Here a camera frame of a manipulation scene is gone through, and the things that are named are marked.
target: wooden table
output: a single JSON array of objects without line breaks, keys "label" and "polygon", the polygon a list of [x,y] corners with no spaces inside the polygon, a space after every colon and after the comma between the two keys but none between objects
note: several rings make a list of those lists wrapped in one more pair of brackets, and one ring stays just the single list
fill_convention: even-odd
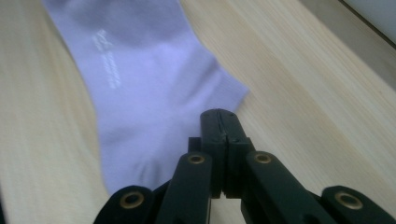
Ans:
[{"label": "wooden table", "polygon": [[[335,0],[183,0],[250,88],[237,115],[316,194],[357,189],[396,217],[396,50]],[[8,223],[91,223],[108,199],[92,103],[38,0],[0,0],[0,186]],[[242,223],[216,200],[212,223]]]}]

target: screw hole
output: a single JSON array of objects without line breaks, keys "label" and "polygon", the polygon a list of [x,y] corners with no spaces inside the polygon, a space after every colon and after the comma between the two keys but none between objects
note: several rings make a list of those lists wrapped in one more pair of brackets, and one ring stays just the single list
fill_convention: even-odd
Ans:
[{"label": "screw hole", "polygon": [[189,162],[192,164],[199,164],[205,161],[205,158],[199,155],[192,155],[189,157]]},{"label": "screw hole", "polygon": [[125,209],[133,209],[145,201],[145,197],[139,191],[132,191],[122,195],[120,199],[120,206]]},{"label": "screw hole", "polygon": [[271,161],[271,157],[265,154],[257,154],[254,160],[259,163],[268,163]]},{"label": "screw hole", "polygon": [[335,194],[335,200],[337,200],[337,202],[349,209],[359,210],[363,208],[363,203],[361,202],[361,200],[343,191]]}]

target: black plastic part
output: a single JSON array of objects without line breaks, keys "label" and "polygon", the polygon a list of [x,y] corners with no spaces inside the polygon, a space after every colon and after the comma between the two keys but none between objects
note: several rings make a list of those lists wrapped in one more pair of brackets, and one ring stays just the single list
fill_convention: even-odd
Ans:
[{"label": "black plastic part", "polygon": [[0,198],[0,224],[6,224],[6,218],[3,213],[3,208],[1,206],[1,198]]},{"label": "black plastic part", "polygon": [[107,201],[96,217],[94,224],[148,223],[154,200],[154,194],[150,189],[138,186],[120,189]]},{"label": "black plastic part", "polygon": [[[97,224],[204,224],[210,198],[240,198],[248,224],[384,223],[395,219],[354,189],[332,187],[319,197],[306,190],[274,155],[255,151],[234,113],[222,109],[201,115],[201,137],[189,138],[173,179],[150,191],[129,187],[116,192],[95,220]],[[122,207],[125,195],[140,192],[144,201]]]},{"label": "black plastic part", "polygon": [[266,152],[247,155],[248,184],[274,223],[336,223],[289,170]]},{"label": "black plastic part", "polygon": [[342,186],[326,188],[320,199],[339,223],[396,224],[396,220],[360,192]]},{"label": "black plastic part", "polygon": [[208,110],[201,115],[201,150],[213,159],[212,198],[219,198],[225,183],[227,135],[221,125],[218,110]]},{"label": "black plastic part", "polygon": [[211,170],[212,159],[207,154],[190,152],[183,155],[155,223],[209,223]]},{"label": "black plastic part", "polygon": [[254,150],[238,117],[227,110],[212,109],[201,115],[201,150],[214,161],[213,198],[223,191],[227,198],[241,198],[244,160]]}]

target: sock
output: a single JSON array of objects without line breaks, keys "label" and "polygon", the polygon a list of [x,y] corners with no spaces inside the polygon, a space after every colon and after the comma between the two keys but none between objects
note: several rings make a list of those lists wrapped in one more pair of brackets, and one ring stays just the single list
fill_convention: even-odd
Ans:
[{"label": "sock", "polygon": [[91,96],[113,194],[168,181],[199,116],[246,93],[194,35],[177,0],[43,0]]}]

